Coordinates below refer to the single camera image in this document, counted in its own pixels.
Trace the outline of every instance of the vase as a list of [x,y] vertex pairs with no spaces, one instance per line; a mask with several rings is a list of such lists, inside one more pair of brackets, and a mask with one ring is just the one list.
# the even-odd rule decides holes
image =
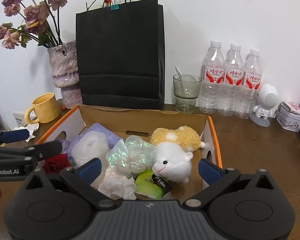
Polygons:
[[48,49],[53,84],[61,89],[63,105],[71,109],[82,104],[76,42],[70,41]]

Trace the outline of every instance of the white wall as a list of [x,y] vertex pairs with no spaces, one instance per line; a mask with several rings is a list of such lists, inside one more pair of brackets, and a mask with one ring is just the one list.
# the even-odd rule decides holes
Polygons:
[[[0,0],[0,23],[5,17]],[[68,0],[61,9],[63,41],[75,39],[75,14],[85,2]],[[210,40],[222,41],[225,55],[230,43],[261,51],[263,81],[273,84],[280,100],[300,101],[300,0],[159,0],[164,6],[166,41],[166,103],[173,103],[172,75],[179,65],[184,73],[200,74]],[[92,8],[100,8],[101,0]],[[0,42],[0,113],[13,128],[13,111],[25,111],[30,101],[48,91],[60,97],[52,84],[48,54],[31,42],[27,49],[6,50]]]

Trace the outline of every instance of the mug handle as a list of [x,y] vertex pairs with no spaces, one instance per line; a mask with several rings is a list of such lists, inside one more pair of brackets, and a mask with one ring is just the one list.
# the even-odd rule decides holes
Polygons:
[[30,113],[33,110],[34,110],[34,106],[31,106],[31,107],[28,108],[28,110],[25,113],[25,121],[26,121],[27,124],[35,124],[35,123],[39,123],[40,122],[39,119],[38,119],[38,117],[37,117],[36,120],[31,120],[30,119]]

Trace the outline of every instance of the purple towel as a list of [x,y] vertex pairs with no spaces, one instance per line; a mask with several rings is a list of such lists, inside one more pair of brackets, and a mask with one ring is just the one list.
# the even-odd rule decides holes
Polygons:
[[65,153],[68,154],[68,156],[71,155],[71,151],[73,149],[73,147],[81,140],[81,138],[90,131],[95,131],[95,132],[101,132],[104,133],[106,135],[106,139],[109,145],[109,149],[112,149],[115,144],[117,143],[117,141],[119,141],[120,138],[119,136],[117,136],[116,134],[114,134],[113,132],[111,132],[110,130],[108,130],[107,128],[105,128],[104,126],[102,126],[99,123],[94,123],[92,126],[90,126],[87,130],[85,130],[84,132],[82,132],[81,134],[79,134],[71,143],[69,148],[66,150]]

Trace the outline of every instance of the plastic container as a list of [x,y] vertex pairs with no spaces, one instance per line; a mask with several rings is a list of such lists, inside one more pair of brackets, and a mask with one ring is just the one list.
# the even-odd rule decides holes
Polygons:
[[71,155],[79,167],[93,158],[99,158],[103,164],[106,163],[108,150],[106,135],[101,132],[90,131],[73,147]]
[[219,88],[225,72],[221,42],[210,41],[210,45],[202,63],[202,85],[198,97],[199,109],[205,114],[212,114],[217,109]]
[[300,115],[288,112],[282,105],[277,112],[277,121],[285,130],[293,132],[299,132],[300,130]]
[[244,81],[240,88],[238,98],[240,98],[235,109],[235,115],[241,119],[247,119],[252,113],[255,105],[258,89],[262,76],[262,66],[259,60],[260,52],[250,49],[244,63]]
[[225,61],[225,77],[220,87],[217,111],[223,116],[233,116],[240,101],[239,92],[244,78],[241,46],[231,44]]

